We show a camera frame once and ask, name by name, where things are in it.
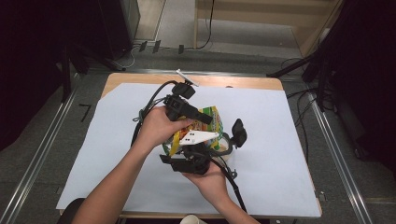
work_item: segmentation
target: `right arm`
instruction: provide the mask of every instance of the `right arm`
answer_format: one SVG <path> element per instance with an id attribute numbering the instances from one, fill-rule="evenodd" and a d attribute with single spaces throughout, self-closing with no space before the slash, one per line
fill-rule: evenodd
<path id="1" fill-rule="evenodd" d="M 228 195 L 225 176 L 215 163 L 210 162 L 209 170 L 204 175 L 183 175 L 198 187 L 204 198 L 210 202 L 229 223 L 259 223 L 231 200 Z"/>

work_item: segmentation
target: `human arm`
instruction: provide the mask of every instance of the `human arm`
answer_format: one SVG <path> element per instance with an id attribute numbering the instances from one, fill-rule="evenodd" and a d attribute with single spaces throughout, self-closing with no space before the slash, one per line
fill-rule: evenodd
<path id="1" fill-rule="evenodd" d="M 132 147 L 84 200 L 73 223 L 115 223 L 147 155 L 189 124 L 191 121 L 186 119 L 170 121 L 164 106 L 154 107 L 146 116 Z"/>
<path id="2" fill-rule="evenodd" d="M 220 168 L 210 162 L 209 170 L 204 175 L 183 174 L 198 187 L 204 198 L 210 202 L 230 224 L 259 223 L 236 205 L 228 195 L 225 176 Z"/>

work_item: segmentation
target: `white tabletop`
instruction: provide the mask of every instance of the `white tabletop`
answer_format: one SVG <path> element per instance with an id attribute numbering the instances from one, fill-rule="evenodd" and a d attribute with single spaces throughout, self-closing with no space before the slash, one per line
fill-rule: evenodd
<path id="1" fill-rule="evenodd" d="M 131 145 L 138 111 L 157 84 L 124 83 L 99 101 L 84 144 L 70 172 L 57 209 L 85 198 L 125 155 Z M 164 88 L 159 97 L 171 93 Z M 302 147 L 283 91 L 198 87 L 189 103 L 197 108 L 215 105 L 224 132 L 232 134 L 236 119 L 247 130 L 246 143 L 233 151 L 229 166 L 247 211 L 258 217 L 320 217 L 321 210 L 304 160 Z M 159 157 L 148 156 L 125 212 L 217 214 L 198 189 Z M 238 203 L 231 185 L 230 196 Z"/>

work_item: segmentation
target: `snack package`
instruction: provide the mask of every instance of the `snack package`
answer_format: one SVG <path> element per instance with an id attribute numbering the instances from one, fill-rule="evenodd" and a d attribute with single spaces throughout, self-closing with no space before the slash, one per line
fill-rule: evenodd
<path id="1" fill-rule="evenodd" d="M 215 106 L 199 109 L 199 111 L 211 116 L 213 118 L 212 122 L 210 124 L 205 124 L 201 121 L 195 120 L 190 126 L 176 132 L 167 142 L 163 143 L 163 150 L 167 156 L 173 156 L 181 150 L 181 148 L 179 148 L 179 142 L 191 130 L 219 133 L 219 137 L 205 141 L 206 147 L 219 150 L 219 140 L 222 138 L 223 134 L 223 126 L 219 111 Z"/>

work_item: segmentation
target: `forearm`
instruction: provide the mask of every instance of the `forearm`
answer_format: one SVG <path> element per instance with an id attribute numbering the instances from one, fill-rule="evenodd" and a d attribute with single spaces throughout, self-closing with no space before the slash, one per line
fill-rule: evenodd
<path id="1" fill-rule="evenodd" d="M 229 197 L 220 199 L 212 204 L 230 224 L 259 223 L 256 219 L 248 215 L 244 210 L 236 205 Z"/>
<path id="2" fill-rule="evenodd" d="M 115 223 L 148 155 L 141 147 L 134 145 L 90 193 L 73 223 Z"/>

